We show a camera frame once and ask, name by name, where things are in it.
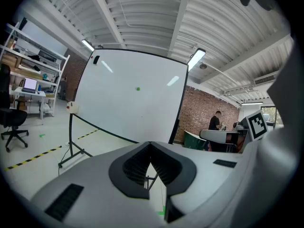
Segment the air vent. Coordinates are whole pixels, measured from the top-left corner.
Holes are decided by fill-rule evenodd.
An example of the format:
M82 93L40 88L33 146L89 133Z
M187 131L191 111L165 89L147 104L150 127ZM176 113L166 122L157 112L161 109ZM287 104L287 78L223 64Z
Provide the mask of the air vent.
M268 84L268 83L272 83L275 81L276 79L276 75L277 75L278 71L271 73L271 74L267 74L258 78L254 79L255 85L259 86L259 85L264 85L264 84Z

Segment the black office chair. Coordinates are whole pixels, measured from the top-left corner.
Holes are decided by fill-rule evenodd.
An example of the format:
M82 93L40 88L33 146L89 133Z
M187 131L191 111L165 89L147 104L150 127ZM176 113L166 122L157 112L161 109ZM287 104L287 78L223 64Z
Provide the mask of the black office chair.
M16 99L18 102L17 110L10 109L10 68L5 64L1 64L0 66L0 124L4 127L11 127L12 131L1 133L1 139L4 140L5 135L9 135L9 139L5 144L5 148L7 152L10 152L8 148L8 144L10 143L13 137L18 138L21 142L24 143L24 146L27 148L28 144L21 139L18 134L19 133L27 133L29 135L28 130L17 130L20 125L25 122L27 118L27 113L19 110L20 102L24 102Z

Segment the computer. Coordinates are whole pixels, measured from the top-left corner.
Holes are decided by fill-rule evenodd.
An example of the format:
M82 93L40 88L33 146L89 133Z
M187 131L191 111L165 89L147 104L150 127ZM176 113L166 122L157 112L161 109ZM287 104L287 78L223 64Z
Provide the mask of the computer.
M36 84L37 80L25 78L24 87L21 91L34 94L36 92Z

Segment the brick wall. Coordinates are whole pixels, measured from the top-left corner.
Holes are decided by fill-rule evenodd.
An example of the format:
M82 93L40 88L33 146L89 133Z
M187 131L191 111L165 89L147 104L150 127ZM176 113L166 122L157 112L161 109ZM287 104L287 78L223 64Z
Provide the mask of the brick wall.
M70 55L70 58L67 61L66 68L63 71L62 77L64 78L66 76L67 79L66 100L72 101L76 89L78 87L82 72L85 69L86 61L70 49L67 49L65 57L67 57L68 55Z
M180 124L174 140L184 142L184 130L199 135L202 129L208 129L210 119L216 111L222 112L222 121L227 130L232 130L233 123L238 120L239 110L236 107L187 86L180 109Z

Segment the window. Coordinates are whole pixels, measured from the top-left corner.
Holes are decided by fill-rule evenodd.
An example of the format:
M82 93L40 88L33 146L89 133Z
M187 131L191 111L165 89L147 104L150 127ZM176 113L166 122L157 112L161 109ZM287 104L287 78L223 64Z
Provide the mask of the window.
M261 110L263 112L265 121L274 123L274 128L280 128L284 126L280 113L275 106L262 106Z

